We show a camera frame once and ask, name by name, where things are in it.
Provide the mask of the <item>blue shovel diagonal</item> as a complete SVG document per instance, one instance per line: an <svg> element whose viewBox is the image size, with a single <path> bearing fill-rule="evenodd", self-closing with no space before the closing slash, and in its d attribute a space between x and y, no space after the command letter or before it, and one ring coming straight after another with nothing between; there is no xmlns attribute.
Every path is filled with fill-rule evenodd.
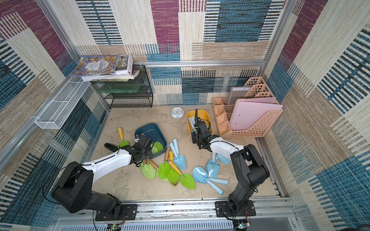
<svg viewBox="0 0 370 231"><path fill-rule="evenodd" d="M195 132L196 131L195 118L192 116L189 119L190 119L190 124L193 129L193 132Z"/></svg>

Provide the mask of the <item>blue shovel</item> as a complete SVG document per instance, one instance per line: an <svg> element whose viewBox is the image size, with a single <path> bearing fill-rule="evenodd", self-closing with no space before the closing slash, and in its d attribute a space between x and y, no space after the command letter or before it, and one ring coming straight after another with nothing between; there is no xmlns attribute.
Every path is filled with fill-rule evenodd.
<svg viewBox="0 0 370 231"><path fill-rule="evenodd" d="M218 160L220 160L220 162L221 162L222 164L224 164L224 165L227 165L227 164L229 164L229 163L231 162L231 160L230 160L229 158L227 158L227 157L225 157L225 156L223 156L223 155L221 155L221 154L217 154L216 158L217 158Z"/></svg>
<svg viewBox="0 0 370 231"><path fill-rule="evenodd" d="M192 132L195 132L195 125L192 117L188 118L189 124L191 125Z"/></svg>
<svg viewBox="0 0 370 231"><path fill-rule="evenodd" d="M175 157L178 159L180 156L179 156L179 147L178 147L178 142L177 142L177 139L173 139L173 146L174 146L174 154L175 154Z"/></svg>
<svg viewBox="0 0 370 231"><path fill-rule="evenodd" d="M220 170L220 165L217 162L217 153L212 152L212 158L208 160L206 164L206 171L208 172L209 178L217 178Z"/></svg>
<svg viewBox="0 0 370 231"><path fill-rule="evenodd" d="M210 181L210 182L213 182L213 183L228 185L228 180L208 177L208 172L200 166L195 167L193 169L192 173L193 173L194 180L199 182L199 183L206 184L207 181Z"/></svg>
<svg viewBox="0 0 370 231"><path fill-rule="evenodd" d="M222 195L224 193L221 188L216 186L214 183L212 183L210 180L206 179L205 177L195 176L195 175L193 177L196 182L203 183L203 184L206 184L206 183L209 184L218 194Z"/></svg>
<svg viewBox="0 0 370 231"><path fill-rule="evenodd" d="M173 151L173 154L174 154L174 146L173 146L173 142L170 143L170 148L171 150ZM186 159L184 156L180 156L178 159L175 157L175 154L174 154L174 163L175 165L180 169L180 170L185 170L187 168L187 163L186 163Z"/></svg>

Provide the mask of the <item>dark teal storage box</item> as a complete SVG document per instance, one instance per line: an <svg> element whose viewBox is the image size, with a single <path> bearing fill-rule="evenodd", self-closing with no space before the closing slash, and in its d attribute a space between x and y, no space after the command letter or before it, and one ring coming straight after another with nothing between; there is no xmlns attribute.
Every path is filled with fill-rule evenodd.
<svg viewBox="0 0 370 231"><path fill-rule="evenodd" d="M138 139L141 134L147 136L148 138L151 138L153 140L153 144L155 142L159 141L163 145L164 149L162 151L156 153L155 155L153 155L152 158L156 158L156 157L166 153L167 141L166 141L165 136L163 135L162 131L160 130L160 128L158 127L158 125L156 123L149 123L149 124L146 124L144 126L139 127L135 131L135 138Z"/></svg>

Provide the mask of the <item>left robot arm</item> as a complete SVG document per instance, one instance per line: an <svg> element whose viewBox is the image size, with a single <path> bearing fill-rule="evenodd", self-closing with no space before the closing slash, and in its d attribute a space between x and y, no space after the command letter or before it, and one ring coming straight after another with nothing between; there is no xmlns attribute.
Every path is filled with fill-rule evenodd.
<svg viewBox="0 0 370 231"><path fill-rule="evenodd" d="M121 201L110 193L93 191L92 184L121 167L131 164L139 167L142 161L152 157L152 144L151 138L142 135L133 146L117 147L113 153L100 159L82 164L71 162L54 186L52 198L70 213L89 209L112 220L123 218Z"/></svg>

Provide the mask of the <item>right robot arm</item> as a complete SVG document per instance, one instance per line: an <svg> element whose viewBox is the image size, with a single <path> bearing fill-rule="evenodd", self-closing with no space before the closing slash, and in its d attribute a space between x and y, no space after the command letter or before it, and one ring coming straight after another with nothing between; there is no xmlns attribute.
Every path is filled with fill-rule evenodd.
<svg viewBox="0 0 370 231"><path fill-rule="evenodd" d="M192 121L195 122L193 140L198 148L220 154L232 162L238 184L228 197L228 207L232 215L236 216L247 206L257 187L270 177L267 165L254 145L237 145L212 135L210 124L198 116L198 109Z"/></svg>

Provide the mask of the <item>yellow storage box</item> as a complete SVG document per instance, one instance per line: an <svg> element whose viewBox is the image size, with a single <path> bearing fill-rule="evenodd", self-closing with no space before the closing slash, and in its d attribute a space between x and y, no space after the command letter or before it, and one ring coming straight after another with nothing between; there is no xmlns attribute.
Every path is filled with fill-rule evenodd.
<svg viewBox="0 0 370 231"><path fill-rule="evenodd" d="M188 130L189 130L189 133L191 134L194 128L191 126L190 121L188 120L188 118L190 117L195 117L195 110L188 111L187 113ZM213 135L214 130L213 130L213 126L212 126L208 112L203 109L198 109L198 117L200 118L201 121L204 121L207 126L210 126L210 131L211 131L211 134Z"/></svg>

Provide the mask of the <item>small black device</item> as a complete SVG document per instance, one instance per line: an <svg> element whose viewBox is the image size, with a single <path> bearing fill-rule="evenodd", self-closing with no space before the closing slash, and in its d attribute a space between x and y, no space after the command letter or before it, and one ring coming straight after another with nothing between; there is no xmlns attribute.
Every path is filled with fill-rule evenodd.
<svg viewBox="0 0 370 231"><path fill-rule="evenodd" d="M108 142L104 144L104 147L112 152L117 152L119 150L119 148L116 145Z"/></svg>

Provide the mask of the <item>pink plastic file organizer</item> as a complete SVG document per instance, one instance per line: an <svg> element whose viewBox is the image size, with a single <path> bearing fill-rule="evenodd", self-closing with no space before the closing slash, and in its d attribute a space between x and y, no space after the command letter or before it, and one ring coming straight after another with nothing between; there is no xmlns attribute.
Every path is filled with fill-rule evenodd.
<svg viewBox="0 0 370 231"><path fill-rule="evenodd" d="M231 97L213 99L217 131L224 139L264 137L283 112L262 77L250 78L242 89L248 91L234 103Z"/></svg>

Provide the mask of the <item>small white alarm clock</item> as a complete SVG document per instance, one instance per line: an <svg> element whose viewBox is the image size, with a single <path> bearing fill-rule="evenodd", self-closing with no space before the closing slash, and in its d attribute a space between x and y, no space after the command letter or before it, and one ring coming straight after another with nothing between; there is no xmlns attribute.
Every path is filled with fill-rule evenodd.
<svg viewBox="0 0 370 231"><path fill-rule="evenodd" d="M171 117L172 118L182 118L185 114L185 111L182 107L173 107L171 109Z"/></svg>

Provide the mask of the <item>pink file folder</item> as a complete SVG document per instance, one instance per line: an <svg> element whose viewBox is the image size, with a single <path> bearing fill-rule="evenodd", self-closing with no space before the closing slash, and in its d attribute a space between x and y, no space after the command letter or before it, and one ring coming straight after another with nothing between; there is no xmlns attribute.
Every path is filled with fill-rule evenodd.
<svg viewBox="0 0 370 231"><path fill-rule="evenodd" d="M279 111L283 105L273 103L248 102L238 99L229 125L232 131L244 131L252 127L269 111Z"/></svg>

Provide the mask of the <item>grey folder in organizer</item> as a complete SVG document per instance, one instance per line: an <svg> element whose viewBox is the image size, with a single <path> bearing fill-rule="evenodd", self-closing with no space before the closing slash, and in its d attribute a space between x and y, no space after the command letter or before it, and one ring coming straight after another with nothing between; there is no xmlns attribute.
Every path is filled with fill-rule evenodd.
<svg viewBox="0 0 370 231"><path fill-rule="evenodd" d="M250 89L251 89L251 86L231 87L227 104L234 105L236 100L239 98L244 98L244 96L248 93Z"/></svg>

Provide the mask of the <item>green mat on shelf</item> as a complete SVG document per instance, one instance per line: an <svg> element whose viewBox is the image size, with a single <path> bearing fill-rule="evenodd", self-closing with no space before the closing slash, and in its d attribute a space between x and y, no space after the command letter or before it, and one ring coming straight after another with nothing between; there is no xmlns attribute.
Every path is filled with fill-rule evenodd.
<svg viewBox="0 0 370 231"><path fill-rule="evenodd" d="M105 84L100 87L99 93L137 93L141 84Z"/></svg>

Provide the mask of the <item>white book stack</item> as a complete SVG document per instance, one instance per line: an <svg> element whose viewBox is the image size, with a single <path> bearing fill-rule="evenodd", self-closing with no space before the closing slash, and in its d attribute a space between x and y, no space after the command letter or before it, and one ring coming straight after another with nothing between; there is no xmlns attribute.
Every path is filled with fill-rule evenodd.
<svg viewBox="0 0 370 231"><path fill-rule="evenodd" d="M113 75L84 76L83 81L129 81L135 79L140 73L134 68L133 58L130 54L120 55L120 61Z"/></svg>

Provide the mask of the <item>colourful picture book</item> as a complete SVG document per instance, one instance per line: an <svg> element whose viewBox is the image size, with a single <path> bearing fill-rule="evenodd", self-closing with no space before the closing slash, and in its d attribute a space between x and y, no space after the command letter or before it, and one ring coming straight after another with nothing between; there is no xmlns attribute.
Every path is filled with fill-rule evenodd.
<svg viewBox="0 0 370 231"><path fill-rule="evenodd" d="M113 75L120 61L120 56L81 56L79 63L70 73L71 76Z"/></svg>

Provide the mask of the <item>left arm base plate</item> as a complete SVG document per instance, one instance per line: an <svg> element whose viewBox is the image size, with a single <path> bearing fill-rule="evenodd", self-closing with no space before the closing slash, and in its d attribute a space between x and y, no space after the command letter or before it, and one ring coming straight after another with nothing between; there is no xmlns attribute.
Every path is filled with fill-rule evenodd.
<svg viewBox="0 0 370 231"><path fill-rule="evenodd" d="M95 221L135 220L138 204L122 204L112 212L97 211Z"/></svg>

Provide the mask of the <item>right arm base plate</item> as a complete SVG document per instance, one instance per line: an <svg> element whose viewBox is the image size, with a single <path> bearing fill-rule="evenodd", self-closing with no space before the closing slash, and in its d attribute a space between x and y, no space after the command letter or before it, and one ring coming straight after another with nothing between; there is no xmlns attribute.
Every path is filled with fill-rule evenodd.
<svg viewBox="0 0 370 231"><path fill-rule="evenodd" d="M256 216L255 206L253 201L248 200L242 205L232 207L228 201L216 201L214 203L217 217L234 218Z"/></svg>

